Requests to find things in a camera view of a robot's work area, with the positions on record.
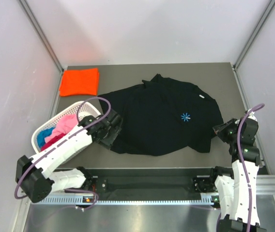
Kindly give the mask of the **black t-shirt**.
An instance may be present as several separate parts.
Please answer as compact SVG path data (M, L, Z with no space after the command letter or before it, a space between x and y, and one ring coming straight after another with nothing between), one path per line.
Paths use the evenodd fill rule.
M161 156L185 147L208 153L213 127L223 124L215 99L197 85L160 74L100 97L123 119L111 146L118 154Z

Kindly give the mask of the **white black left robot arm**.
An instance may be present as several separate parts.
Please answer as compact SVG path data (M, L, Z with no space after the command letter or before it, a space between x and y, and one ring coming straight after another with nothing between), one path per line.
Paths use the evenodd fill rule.
M77 167L68 171L57 171L57 168L92 143L111 148L121 127L122 117L114 110L97 117L83 117L69 133L47 149L29 158L22 156L18 159L16 188L21 189L32 203L38 203L56 191L90 190L92 177L85 168Z

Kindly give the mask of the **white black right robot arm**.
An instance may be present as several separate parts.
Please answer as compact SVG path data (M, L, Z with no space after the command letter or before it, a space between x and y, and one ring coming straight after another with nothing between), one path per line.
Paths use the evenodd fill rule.
M229 144L232 168L216 166L209 187L219 194L218 232L263 232L257 213L257 177L260 151L254 145L259 125L250 114L214 126L218 138Z

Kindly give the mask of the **white plastic laundry basket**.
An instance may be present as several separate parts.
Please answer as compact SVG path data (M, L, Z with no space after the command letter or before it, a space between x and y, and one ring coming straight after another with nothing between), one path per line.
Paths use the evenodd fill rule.
M39 148L37 144L37 135L39 134L39 132L45 129L56 127L57 123L64 115L78 114L79 120L81 120L85 116L92 115L94 117L97 117L100 115L100 112L91 103L86 102L85 104L80 106L82 103L83 101L75 102L35 130L31 138L31 144L35 153L39 153L41 151L41 148Z

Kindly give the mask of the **pink t-shirt in basket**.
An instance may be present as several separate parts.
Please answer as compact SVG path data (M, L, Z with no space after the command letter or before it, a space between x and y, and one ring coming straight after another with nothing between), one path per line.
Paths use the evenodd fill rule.
M74 126L77 125L77 117L76 114L64 115L56 127L52 130L51 134L45 138L45 143L48 143L50 140L59 136L61 134L69 133Z

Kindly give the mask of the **folded orange t-shirt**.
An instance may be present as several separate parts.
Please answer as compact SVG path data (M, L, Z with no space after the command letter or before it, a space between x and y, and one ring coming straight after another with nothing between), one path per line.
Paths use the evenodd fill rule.
M59 87L60 97L75 95L96 96L100 73L98 68L85 70L66 70Z

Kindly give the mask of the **magenta t-shirt in basket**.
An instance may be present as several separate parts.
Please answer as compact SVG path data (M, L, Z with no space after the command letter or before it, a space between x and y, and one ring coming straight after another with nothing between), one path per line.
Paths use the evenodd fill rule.
M52 138L49 142L45 143L42 147L41 147L41 151L46 150L47 148L49 148L50 146L52 146L53 144L55 144L58 140L60 140L62 137L64 137L65 134L62 133L60 135L55 136L54 138Z

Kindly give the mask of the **blue t-shirt in basket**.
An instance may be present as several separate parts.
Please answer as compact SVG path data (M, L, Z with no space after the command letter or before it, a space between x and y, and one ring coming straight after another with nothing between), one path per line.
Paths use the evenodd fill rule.
M37 144L39 148L43 147L46 144L45 138L50 136L53 130L54 127L39 132L39 134L37 135Z

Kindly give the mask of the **right aluminium frame post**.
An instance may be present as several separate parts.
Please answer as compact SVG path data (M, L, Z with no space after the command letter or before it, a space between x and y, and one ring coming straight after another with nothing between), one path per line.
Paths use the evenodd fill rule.
M239 56L237 57L235 63L232 66L234 71L237 71L237 69L240 67L241 63L243 62L250 48L252 47L255 40L259 36L259 33L261 32L262 28L266 24L267 20L269 19L274 9L275 9L275 0L269 0L265 9L262 12L262 15L259 17L257 23L255 24L253 31L251 32L249 38L247 39L243 49L241 50Z

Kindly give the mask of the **aluminium frame post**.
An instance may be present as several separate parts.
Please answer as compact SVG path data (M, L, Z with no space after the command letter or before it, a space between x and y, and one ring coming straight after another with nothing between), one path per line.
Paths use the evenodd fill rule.
M235 63L232 66L234 71L237 71L237 69L240 67L241 63L243 62L250 48L252 47L255 40L259 36L259 33L261 32L262 28L266 24L267 20L269 19L274 9L275 9L275 0L269 0L265 9L262 12L262 15L259 17L257 23L255 24L253 31L251 32L249 38L247 39L243 49L241 50L239 56L237 57Z
M30 24L32 25L34 31L38 35L41 43L43 44L44 48L46 49L47 53L49 54L50 58L52 59L54 65L56 66L57 70L60 73L63 73L64 67L61 65L54 49L52 48L46 34L44 33L37 17L35 16L31 6L29 5L27 0L17 0L18 4L20 5L21 9L25 13L27 19L29 20Z

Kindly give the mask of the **left aluminium frame post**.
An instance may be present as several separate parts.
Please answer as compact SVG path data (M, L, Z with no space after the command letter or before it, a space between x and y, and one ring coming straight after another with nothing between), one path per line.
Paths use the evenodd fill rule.
M29 20L30 24L32 25L34 31L38 35L41 43L43 44L44 48L46 49L47 53L49 54L50 58L52 59L54 65L56 66L57 70L60 73L63 73L64 67L61 65L54 49L52 48L46 34L44 33L37 17L35 16L31 6L29 5L27 0L17 0L18 4L20 5L21 9L25 13L27 19Z

